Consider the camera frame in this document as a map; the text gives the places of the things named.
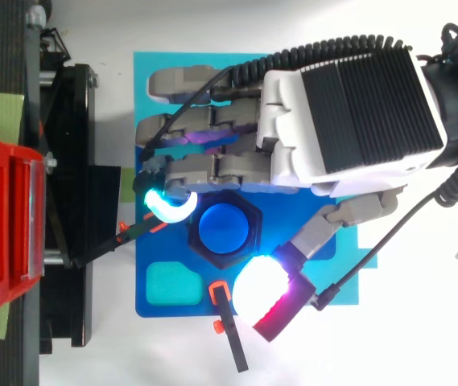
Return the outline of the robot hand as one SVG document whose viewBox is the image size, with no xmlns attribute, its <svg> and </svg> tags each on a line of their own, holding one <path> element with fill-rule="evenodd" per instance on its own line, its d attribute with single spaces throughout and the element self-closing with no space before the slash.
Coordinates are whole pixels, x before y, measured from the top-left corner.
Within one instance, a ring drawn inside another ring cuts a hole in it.
<svg viewBox="0 0 458 386">
<path fill-rule="evenodd" d="M 151 76 L 149 92 L 179 109 L 138 123 L 141 162 L 164 147 L 233 138 L 214 154 L 167 158 L 158 168 L 165 196 L 334 199 L 270 255 L 286 283 L 253 324 L 266 340 L 303 306 L 324 308 L 340 291 L 333 284 L 317 293 L 304 264 L 338 230 L 392 213 L 408 176 L 448 144 L 439 104 L 409 48 L 373 36 L 355 47 L 328 41 L 223 70 L 166 68 Z"/>
</svg>

